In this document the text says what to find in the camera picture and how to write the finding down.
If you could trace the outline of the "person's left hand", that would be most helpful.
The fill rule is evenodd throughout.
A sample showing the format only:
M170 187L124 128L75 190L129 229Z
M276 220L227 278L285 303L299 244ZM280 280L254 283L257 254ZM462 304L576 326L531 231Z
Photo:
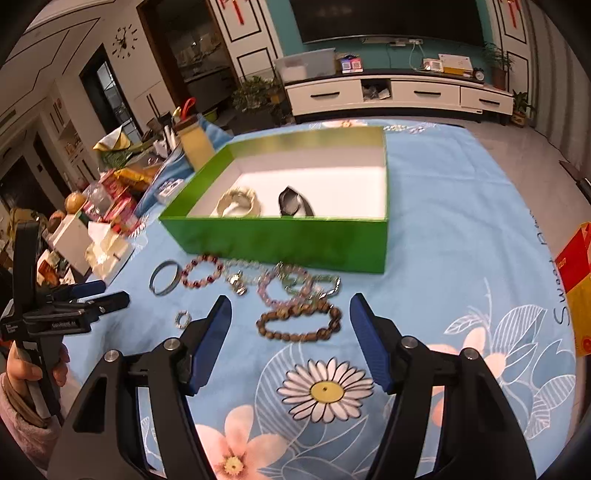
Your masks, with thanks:
M59 360L52 368L54 383L63 387L67 381L68 364L70 357L65 345L61 345ZM28 361L25 361L19 354L19 349L12 343L6 364L6 374L12 388L22 397L29 396L28 382L37 382L42 376L42 370Z

